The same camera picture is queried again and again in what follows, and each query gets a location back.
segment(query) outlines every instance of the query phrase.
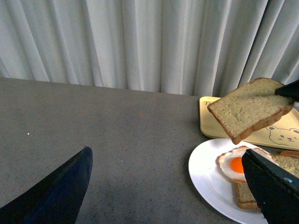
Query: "curtain fold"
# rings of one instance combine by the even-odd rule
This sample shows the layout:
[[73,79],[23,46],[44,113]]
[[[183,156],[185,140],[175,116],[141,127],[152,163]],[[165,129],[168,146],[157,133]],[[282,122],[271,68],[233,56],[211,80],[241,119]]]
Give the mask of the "curtain fold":
[[299,78],[297,0],[0,0],[0,77],[222,97]]

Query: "white plate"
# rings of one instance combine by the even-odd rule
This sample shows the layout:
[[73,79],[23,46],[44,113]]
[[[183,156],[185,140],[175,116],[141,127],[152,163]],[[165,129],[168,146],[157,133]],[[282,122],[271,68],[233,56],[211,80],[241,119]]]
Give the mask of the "white plate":
[[244,141],[234,145],[231,139],[203,142],[190,156],[190,177],[201,196],[223,215],[241,224],[268,224],[260,210],[243,210],[237,206],[233,182],[217,164],[216,159],[220,154],[239,146],[257,147]]

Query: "cartoon bear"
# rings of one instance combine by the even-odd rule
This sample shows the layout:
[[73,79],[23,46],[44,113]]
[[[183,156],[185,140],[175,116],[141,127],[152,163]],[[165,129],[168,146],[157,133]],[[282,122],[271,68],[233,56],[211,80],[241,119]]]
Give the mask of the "cartoon bear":
[[267,127],[270,131],[269,139],[278,145],[290,147],[299,146],[299,130],[296,128],[283,129],[274,126]]

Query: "gray table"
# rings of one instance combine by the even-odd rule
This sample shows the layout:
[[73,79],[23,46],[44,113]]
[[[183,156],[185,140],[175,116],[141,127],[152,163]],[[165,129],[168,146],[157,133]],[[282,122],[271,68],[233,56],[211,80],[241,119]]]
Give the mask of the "gray table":
[[78,224],[236,223],[188,173],[191,152],[209,140],[198,99],[0,78],[0,207],[89,146],[93,171]]

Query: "toast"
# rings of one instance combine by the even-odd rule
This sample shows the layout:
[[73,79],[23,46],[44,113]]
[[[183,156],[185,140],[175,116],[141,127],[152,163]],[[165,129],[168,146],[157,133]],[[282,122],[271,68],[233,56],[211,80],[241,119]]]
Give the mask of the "toast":
[[275,95],[284,86],[270,78],[257,78],[211,103],[207,108],[234,144],[252,132],[270,126],[291,111],[294,99]]
[[[272,159],[279,166],[289,173],[299,178],[299,157],[293,155],[271,155]],[[238,207],[241,209],[259,209],[248,185],[246,183],[236,183],[235,190],[237,193]]]

